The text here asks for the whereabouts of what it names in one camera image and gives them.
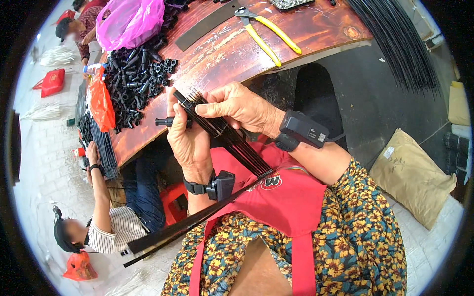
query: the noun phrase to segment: red apron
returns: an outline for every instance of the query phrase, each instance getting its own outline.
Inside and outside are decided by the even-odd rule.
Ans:
[[[200,295],[204,243],[217,219],[239,211],[249,218],[275,228],[292,238],[292,291],[295,296],[316,294],[311,233],[318,227],[326,186],[311,176],[287,152],[275,145],[250,143],[272,168],[272,175],[260,180],[235,202],[211,216],[204,228],[191,269],[189,295]],[[233,192],[255,182],[256,176],[222,147],[211,150],[216,173],[227,170],[236,175]]]

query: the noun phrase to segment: worker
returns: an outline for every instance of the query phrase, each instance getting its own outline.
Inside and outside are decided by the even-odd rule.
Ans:
[[[345,149],[327,142],[321,149],[250,143],[274,168],[255,182],[223,147],[210,149],[199,125],[186,129],[186,112],[173,92],[167,137],[184,181],[208,184],[213,169],[226,170],[235,174],[233,192],[250,187],[186,234],[162,295],[405,294],[405,250],[395,216]],[[278,138],[285,112],[242,84],[203,95],[209,104],[197,105],[198,115]],[[188,195],[190,215],[216,203],[207,194]]]
[[[164,227],[165,215],[155,172],[167,159],[162,154],[149,153],[135,159],[122,170],[127,203],[110,208],[110,193],[100,168],[97,145],[87,146],[89,170],[87,177],[94,191],[92,218],[84,227],[76,219],[58,220],[54,226],[57,244],[66,252],[78,252],[86,245],[99,253],[115,253],[127,248],[127,243]]]
[[[104,7],[107,5],[106,0],[92,0],[92,1],[87,1],[87,0],[74,0],[73,2],[73,8],[75,11],[79,13],[83,13],[86,11],[89,7],[92,6],[101,6]]]
[[[83,66],[87,66],[91,54],[89,52],[89,43],[95,39],[96,19],[102,6],[92,6],[87,8],[77,18],[63,18],[56,26],[56,36],[63,42],[69,34],[75,35],[75,42],[81,55],[81,62]],[[110,15],[110,10],[104,13],[103,19]],[[87,79],[87,74],[82,74],[84,79]]]

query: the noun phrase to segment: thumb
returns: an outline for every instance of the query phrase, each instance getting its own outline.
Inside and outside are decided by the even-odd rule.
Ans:
[[[216,118],[233,115],[233,105],[230,100],[221,103],[199,104],[196,106],[196,113],[206,118]]]
[[[188,118],[186,111],[179,104],[173,104],[174,119],[171,125],[170,133],[181,134],[186,130],[186,119]]]

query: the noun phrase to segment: floral dress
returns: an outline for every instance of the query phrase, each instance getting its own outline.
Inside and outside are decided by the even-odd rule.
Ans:
[[[188,294],[204,223],[186,234],[162,295]],[[258,237],[292,283],[292,239],[233,212],[219,218],[204,244],[201,295],[229,293],[247,245]],[[313,232],[313,252],[317,295],[405,295],[407,273],[400,229],[380,188],[354,159],[326,189],[321,221]]]

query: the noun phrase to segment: fingernail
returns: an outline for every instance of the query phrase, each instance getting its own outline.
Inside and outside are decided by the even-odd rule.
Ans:
[[[196,106],[196,113],[206,114],[207,113],[207,106],[204,104],[200,104]]]

